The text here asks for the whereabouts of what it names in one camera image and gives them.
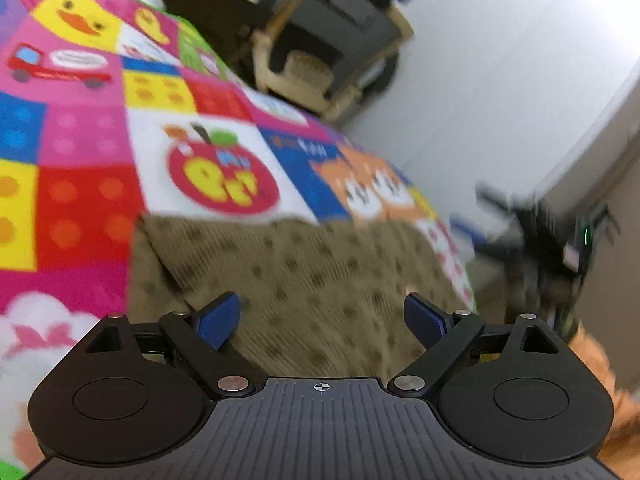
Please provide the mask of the brown polka dot corduroy dress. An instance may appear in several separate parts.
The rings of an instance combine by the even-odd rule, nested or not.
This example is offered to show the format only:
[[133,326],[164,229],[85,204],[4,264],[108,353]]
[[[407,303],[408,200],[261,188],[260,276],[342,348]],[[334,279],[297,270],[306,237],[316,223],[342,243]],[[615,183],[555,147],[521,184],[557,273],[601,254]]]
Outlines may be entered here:
[[407,222],[139,219],[126,300],[132,322],[202,310],[225,292],[239,297],[241,314],[222,354],[256,380],[390,379],[423,351],[404,321],[410,292],[447,312],[473,304]]

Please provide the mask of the white wardrobe cabinet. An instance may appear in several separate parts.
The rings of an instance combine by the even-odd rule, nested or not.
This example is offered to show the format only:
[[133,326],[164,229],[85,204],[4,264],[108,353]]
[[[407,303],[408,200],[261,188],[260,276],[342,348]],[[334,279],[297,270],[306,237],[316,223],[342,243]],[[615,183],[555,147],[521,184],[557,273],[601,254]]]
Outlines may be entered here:
[[639,129],[639,0],[411,0],[397,74],[345,133],[444,218],[498,234],[475,188],[572,208]]

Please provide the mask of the orange plush sleeve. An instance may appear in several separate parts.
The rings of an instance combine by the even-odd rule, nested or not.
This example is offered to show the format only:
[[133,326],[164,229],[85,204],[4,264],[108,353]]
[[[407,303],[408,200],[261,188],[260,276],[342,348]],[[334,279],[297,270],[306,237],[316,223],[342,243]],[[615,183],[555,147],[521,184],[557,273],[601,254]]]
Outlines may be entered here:
[[622,479],[640,478],[639,401],[616,386],[616,377],[603,347],[582,324],[568,346],[598,378],[610,395],[614,418],[598,459]]

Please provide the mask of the colourful cartoon patchwork blanket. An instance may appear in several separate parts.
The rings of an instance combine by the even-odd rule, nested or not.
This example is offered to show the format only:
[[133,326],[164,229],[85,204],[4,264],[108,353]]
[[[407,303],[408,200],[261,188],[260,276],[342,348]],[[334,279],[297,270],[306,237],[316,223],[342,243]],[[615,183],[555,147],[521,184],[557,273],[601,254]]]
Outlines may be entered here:
[[140,214],[401,219],[462,304],[442,220],[395,168],[247,88],[187,21],[141,0],[1,0],[1,474],[41,458],[32,390],[124,310]]

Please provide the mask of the beige black mesh office chair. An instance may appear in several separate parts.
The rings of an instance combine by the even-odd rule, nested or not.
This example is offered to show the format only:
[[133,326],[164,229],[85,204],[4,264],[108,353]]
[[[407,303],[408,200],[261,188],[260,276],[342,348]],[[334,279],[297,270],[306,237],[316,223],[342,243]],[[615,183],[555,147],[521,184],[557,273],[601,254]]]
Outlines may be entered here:
[[239,32],[238,73],[324,122],[383,92],[413,29],[405,0],[257,0]]

